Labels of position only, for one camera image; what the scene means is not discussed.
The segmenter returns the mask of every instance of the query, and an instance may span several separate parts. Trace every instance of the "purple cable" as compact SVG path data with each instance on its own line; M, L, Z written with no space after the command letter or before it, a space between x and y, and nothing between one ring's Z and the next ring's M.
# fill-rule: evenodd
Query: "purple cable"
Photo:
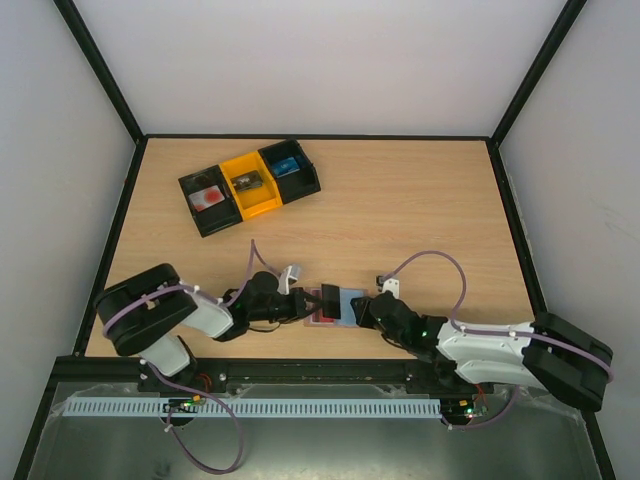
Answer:
M404 267L409 265L416 258L421 257L423 255L438 255L440 257L444 257L447 260L449 260L456 267L456 269L458 269L458 273L460 273L460 279L462 280L462 290L460 292L460 297L458 298L458 301L456 302L454 307L451 309L451 314L449 316L451 326L458 332L472 334L472 335L491 335L491 336L497 336L497 337L511 337L512 335L515 335L517 337L527 337L527 338L532 338L534 340L538 340L541 342L546 342L550 345L554 345L556 347L563 348L569 352L575 353L576 355L579 355L595 363L607 373L607 376L608 376L607 383L611 383L613 381L614 373L613 373L613 369L609 365L607 365L604 361L602 361L595 355L592 355L591 353L586 352L580 348L574 347L569 343L562 342L560 340L556 340L555 338L550 338L545 335L540 335L539 333L505 332L502 330L478 330L474 328L468 328L466 325L460 326L460 324L458 324L458 322L456 321L456 316L458 314L458 310L460 309L460 305L462 305L462 302L464 302L464 298L467 295L467 277L464 274L464 270L462 269L462 266L458 263L458 261L455 258L453 258L448 253L441 252L440 250L425 250L422 252L418 252L414 255L411 255L409 258L407 258L394 271L384 275L382 277L382 280L385 281L385 280L388 280L389 278L395 277L400 272L400 270L402 270Z
M253 273L254 255L258 257L258 260L260 261L260 263L262 263L265 266L265 268L267 268L267 270L269 270L271 273L273 273L276 276L280 275L280 272L278 272L275 268L273 268L271 265L269 265L267 262L264 261L264 258L262 258L262 255L260 255L260 252L258 251L258 247L256 247L255 240L251 239L251 250L249 251L249 262L247 263L247 271L245 273L244 280L242 281L240 288L238 288L238 290L233 293L233 296L231 297L231 299L224 304L225 307L230 307L231 305L233 305L235 301L238 298L240 298L240 294L244 290L244 287L247 286L247 282L249 281L249 279L251 278L251 274Z
M502 409L502 411L500 413L498 413L495 417L490 418L487 421L484 421L482 423L475 423L473 425L451 425L446 418L442 417L442 422L447 426L450 427L453 430L473 430L476 428L482 428L482 427L488 427L489 425L492 425L494 423L496 423L498 420L501 420L503 417L505 417L507 415L507 413L509 413L509 411L513 408L513 406L516 404L516 400L518 399L518 395L520 393L520 388L516 385L515 390L513 391L513 393L511 394L511 398L509 399L509 403L507 403L504 408Z
M158 371L158 369L155 367L155 365L153 365L153 364L151 364L149 362L147 362L147 365L149 366L151 371L155 374L155 376L158 377L158 380L160 380L166 386L171 387L171 388L175 388L177 390L182 390L183 392L193 393L194 395L200 395L202 397L208 398L208 399L216 402L218 405L220 405L229 414L229 416L233 420L233 423L236 426L236 431L238 432L238 455L236 455L236 459L233 461L233 463L231 464L231 466L229 468L218 469L218 468L212 468L212 467L209 467L209 466L205 465L204 463L202 463L200 460L198 460L196 457L193 456L193 454L189 451L189 449L186 447L186 445L182 442L182 440L178 436L178 433L175 431L175 429L173 427L170 427L169 431L173 435L173 438L175 438L178 441L178 444L182 448L182 451L184 452L184 454L187 457L187 459L191 463L193 463L197 468L202 470L203 472L210 473L212 475L224 475L225 473L231 473L234 470L236 470L240 466L240 461L242 460L242 454L244 453L244 431L242 430L242 425L240 425L240 421L238 420L238 417L236 417L236 414L233 413L233 410L231 410L231 408L229 408L229 406L226 403L224 403L222 400L220 400L219 398L214 397L213 395L211 395L209 393L205 393L205 392L202 392L200 390L196 390L195 388L185 387L184 385L178 385L177 383L173 383L172 381L167 380L164 377L164 375L162 375ZM167 422L166 422L167 427L169 427L171 425L171 415L172 415L172 413L173 412L170 410L169 413L167 414Z
M267 270L273 273L276 277L280 276L280 272L278 270L276 270L275 268L273 268L271 265L269 265L267 262L264 261L264 258L262 258L262 255L260 255L260 252L258 251L258 247L256 246L256 242L253 239L251 239L251 249L255 252L256 257L258 257L258 260L260 261L261 264L264 265L264 267Z
M195 291L195 288L192 287L191 285L172 285L171 287L166 287L161 290L156 290L155 292L152 292L149 295L144 295L140 297L138 300L131 302L129 305L127 305L118 313L116 313L113 317L111 317L109 321L105 323L104 326L102 327L102 335L106 337L107 333L109 333L109 330L111 330L111 327L113 327L116 323L118 323L122 319L122 317L133 312L136 308L141 307L142 305L146 304L148 301L153 300L154 298L161 297L162 295L166 295L168 293L182 292L182 291L193 293Z

